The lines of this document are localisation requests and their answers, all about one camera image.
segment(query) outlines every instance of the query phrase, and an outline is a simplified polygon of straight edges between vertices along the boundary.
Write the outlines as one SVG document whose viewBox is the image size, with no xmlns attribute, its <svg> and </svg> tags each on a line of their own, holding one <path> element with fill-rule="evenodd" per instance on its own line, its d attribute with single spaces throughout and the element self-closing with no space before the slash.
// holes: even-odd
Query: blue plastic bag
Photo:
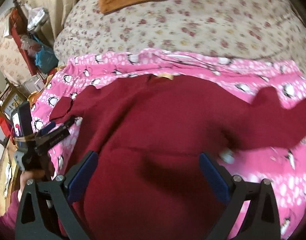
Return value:
<svg viewBox="0 0 306 240">
<path fill-rule="evenodd" d="M 43 45 L 42 49 L 35 55 L 35 64 L 40 67 L 44 74 L 57 67 L 59 60 L 54 55 L 53 49 Z"/>
</svg>

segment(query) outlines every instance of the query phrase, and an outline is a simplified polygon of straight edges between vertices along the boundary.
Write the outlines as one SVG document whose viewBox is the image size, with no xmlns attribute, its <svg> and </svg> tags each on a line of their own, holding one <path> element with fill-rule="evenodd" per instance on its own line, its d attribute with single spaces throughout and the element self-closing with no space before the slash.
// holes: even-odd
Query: metal screw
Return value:
<svg viewBox="0 0 306 240">
<path fill-rule="evenodd" d="M 233 180 L 234 180 L 235 182 L 241 182 L 241 181 L 242 181 L 242 177 L 239 176 L 239 175 L 235 175 L 235 176 L 233 177 Z"/>
<path fill-rule="evenodd" d="M 33 179 L 28 179 L 28 181 L 26 182 L 26 184 L 27 184 L 27 185 L 32 185 L 32 184 L 33 184 L 33 182 L 34 182 L 34 180 L 33 180 Z"/>
<path fill-rule="evenodd" d="M 64 176 L 63 175 L 57 175 L 56 177 L 55 177 L 55 180 L 56 181 L 62 181 L 64 179 Z"/>
<path fill-rule="evenodd" d="M 265 185 L 269 185 L 270 184 L 270 180 L 269 179 L 263 179 L 264 180 L 264 184 Z"/>
</svg>

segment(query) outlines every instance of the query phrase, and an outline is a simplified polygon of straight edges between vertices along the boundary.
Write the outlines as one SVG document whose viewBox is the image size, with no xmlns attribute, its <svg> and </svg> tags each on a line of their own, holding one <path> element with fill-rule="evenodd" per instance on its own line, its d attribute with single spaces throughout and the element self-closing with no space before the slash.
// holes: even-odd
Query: blue clamp pad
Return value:
<svg viewBox="0 0 306 240">
<path fill-rule="evenodd" d="M 48 134 L 56 126 L 55 122 L 50 122 L 46 127 L 42 128 L 39 132 L 39 136 Z"/>
<path fill-rule="evenodd" d="M 80 163 L 74 165 L 66 176 L 64 187 L 66 188 L 69 204 L 79 201 L 98 164 L 98 153 L 89 151 Z"/>
<path fill-rule="evenodd" d="M 214 163 L 214 161 L 205 153 L 200 154 L 200 170 L 213 189 L 216 198 L 223 204 L 227 205 L 231 199 L 231 185 L 227 180 L 228 171 L 224 168 L 226 172 L 225 174 L 221 174 L 221 172 L 223 172 L 221 168 L 224 167 Z"/>
</svg>

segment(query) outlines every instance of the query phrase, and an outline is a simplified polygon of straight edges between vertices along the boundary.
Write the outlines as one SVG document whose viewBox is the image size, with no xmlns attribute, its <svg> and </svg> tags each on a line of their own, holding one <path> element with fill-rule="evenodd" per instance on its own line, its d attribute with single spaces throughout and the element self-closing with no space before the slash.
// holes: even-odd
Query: maroon fleece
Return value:
<svg viewBox="0 0 306 240">
<path fill-rule="evenodd" d="M 286 110 L 269 87 L 249 104 L 190 76 L 89 86 L 74 101 L 61 98 L 50 120 L 71 115 L 83 121 L 67 169 L 88 150 L 99 153 L 74 208 L 100 240 L 202 239 L 223 207 L 199 170 L 199 154 L 291 148 L 306 135 L 306 99 Z"/>
</svg>

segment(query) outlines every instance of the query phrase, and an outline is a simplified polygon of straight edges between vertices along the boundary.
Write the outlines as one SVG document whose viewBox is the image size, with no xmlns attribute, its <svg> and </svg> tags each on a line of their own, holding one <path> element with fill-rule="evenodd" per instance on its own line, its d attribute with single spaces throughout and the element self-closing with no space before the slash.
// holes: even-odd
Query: pink blanket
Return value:
<svg viewBox="0 0 306 240">
<path fill-rule="evenodd" d="M 145 49 L 137 55 L 115 52 L 89 54 L 70 58 L 67 67 L 55 74 L 32 109 L 33 129 L 40 130 L 48 123 L 54 105 L 63 96 L 75 98 L 88 85 L 101 88 L 116 78 L 132 78 L 148 73 L 182 74 L 207 79 L 248 102 L 259 88 L 273 86 L 278 90 L 285 108 L 293 107 L 306 97 L 306 79 L 293 61 L 230 60 L 157 49 Z M 57 174 L 65 170 L 82 121 L 77 118 L 70 128 L 71 136 L 50 151 Z M 228 150 L 220 156 L 222 159 L 219 162 L 231 174 L 239 174 L 246 181 L 259 182 L 263 178 L 272 181 L 281 234 L 287 238 L 297 227 L 306 208 L 306 138 L 293 149 L 263 148 L 234 153 Z M 231 237 L 237 234 L 247 207 L 248 203 L 245 203 Z"/>
</svg>

